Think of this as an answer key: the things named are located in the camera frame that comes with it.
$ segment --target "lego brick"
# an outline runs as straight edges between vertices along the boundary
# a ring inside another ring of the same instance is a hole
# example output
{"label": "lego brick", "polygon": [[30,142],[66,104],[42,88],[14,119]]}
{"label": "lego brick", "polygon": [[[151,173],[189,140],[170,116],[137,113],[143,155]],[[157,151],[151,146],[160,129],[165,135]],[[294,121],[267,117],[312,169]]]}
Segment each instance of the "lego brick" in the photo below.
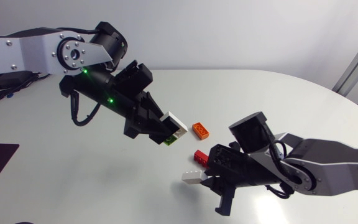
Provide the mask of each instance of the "lego brick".
{"label": "lego brick", "polygon": [[203,140],[208,138],[209,132],[204,128],[204,126],[199,122],[193,124],[193,131],[197,134],[197,136]]}
{"label": "lego brick", "polygon": [[188,132],[187,126],[185,124],[183,124],[175,115],[173,115],[170,111],[168,111],[168,113],[164,114],[160,120],[163,121],[165,120],[167,117],[171,117],[173,123],[175,123],[175,125],[179,128],[178,131],[176,131],[175,133],[173,133],[173,136],[175,138],[180,138],[182,137],[184,134],[186,134]]}
{"label": "lego brick", "polygon": [[197,150],[194,153],[194,160],[201,164],[203,167],[208,168],[208,166],[206,165],[206,163],[208,162],[208,156],[200,150]]}
{"label": "lego brick", "polygon": [[167,138],[164,143],[169,146],[171,145],[173,142],[175,142],[178,138],[176,138],[174,135],[171,135],[169,138]]}
{"label": "lego brick", "polygon": [[207,178],[208,176],[202,170],[185,172],[181,176],[181,179],[187,184],[199,184]]}

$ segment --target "white table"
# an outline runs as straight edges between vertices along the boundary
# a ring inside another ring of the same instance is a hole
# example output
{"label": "white table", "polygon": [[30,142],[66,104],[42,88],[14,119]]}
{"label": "white table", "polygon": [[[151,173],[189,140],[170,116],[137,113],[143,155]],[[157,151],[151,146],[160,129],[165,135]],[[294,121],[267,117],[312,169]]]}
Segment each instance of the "white table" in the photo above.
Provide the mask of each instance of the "white table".
{"label": "white table", "polygon": [[[0,174],[0,223],[358,223],[358,191],[335,197],[292,195],[265,187],[236,190],[230,217],[215,213],[219,196],[186,185],[200,169],[200,149],[228,145],[228,126],[263,111],[273,133],[340,141],[358,147],[358,106],[299,78],[256,70],[155,70],[146,88],[182,122],[201,122],[167,147],[148,136],[123,135],[124,118],[101,108],[85,127],[70,117],[70,100],[54,76],[0,102],[0,143],[20,148]],[[79,119],[94,102],[80,96]]]}

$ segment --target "white wall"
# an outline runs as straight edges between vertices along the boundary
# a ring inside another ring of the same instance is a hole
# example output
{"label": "white wall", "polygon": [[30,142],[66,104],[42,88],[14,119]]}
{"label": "white wall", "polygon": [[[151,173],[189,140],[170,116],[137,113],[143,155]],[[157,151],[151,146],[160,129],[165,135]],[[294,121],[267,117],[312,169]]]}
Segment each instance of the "white wall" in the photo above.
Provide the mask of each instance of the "white wall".
{"label": "white wall", "polygon": [[332,88],[358,51],[358,0],[0,0],[0,35],[99,21],[129,43],[121,67],[252,68]]}

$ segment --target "orange lego brick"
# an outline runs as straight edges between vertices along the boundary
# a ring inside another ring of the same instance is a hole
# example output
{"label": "orange lego brick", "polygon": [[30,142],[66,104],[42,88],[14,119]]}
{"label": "orange lego brick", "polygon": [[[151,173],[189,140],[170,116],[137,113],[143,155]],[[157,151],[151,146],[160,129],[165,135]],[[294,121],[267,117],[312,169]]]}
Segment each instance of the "orange lego brick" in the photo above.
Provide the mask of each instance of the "orange lego brick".
{"label": "orange lego brick", "polygon": [[193,131],[197,134],[197,136],[203,140],[208,138],[209,132],[204,128],[204,126],[199,122],[193,124]]}

